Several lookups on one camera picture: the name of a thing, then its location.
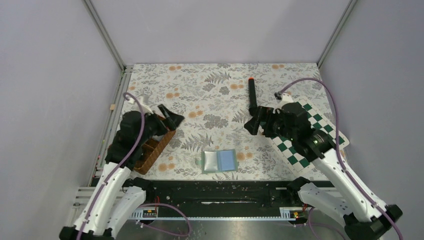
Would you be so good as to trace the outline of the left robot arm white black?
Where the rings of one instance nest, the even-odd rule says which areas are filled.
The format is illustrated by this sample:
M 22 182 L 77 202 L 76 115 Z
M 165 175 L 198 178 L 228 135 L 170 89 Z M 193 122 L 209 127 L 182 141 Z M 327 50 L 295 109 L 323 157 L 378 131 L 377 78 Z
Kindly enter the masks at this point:
M 138 206 L 154 202 L 154 190 L 138 185 L 130 186 L 120 200 L 116 198 L 136 163 L 142 159 L 143 144 L 154 136 L 175 131 L 185 119 L 162 104 L 158 108 L 163 117 L 152 111 L 145 112 L 143 108 L 123 114 L 87 206 L 72 226 L 62 228 L 59 239 L 114 240 Z

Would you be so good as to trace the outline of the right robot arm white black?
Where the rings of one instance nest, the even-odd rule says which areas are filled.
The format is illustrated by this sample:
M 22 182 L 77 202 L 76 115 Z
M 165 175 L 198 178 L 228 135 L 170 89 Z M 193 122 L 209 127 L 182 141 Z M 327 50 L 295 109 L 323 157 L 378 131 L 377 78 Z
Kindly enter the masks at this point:
M 287 201 L 315 207 L 337 221 L 351 240 L 378 240 L 403 215 L 396 204 L 386 204 L 377 197 L 342 159 L 329 134 L 312 126 L 308 112 L 298 102 L 281 108 L 257 106 L 249 108 L 252 119 L 244 128 L 257 135 L 259 128 L 267 138 L 283 137 L 295 152 L 319 169 L 341 194 L 342 199 L 319 189 L 304 177 L 287 187 Z

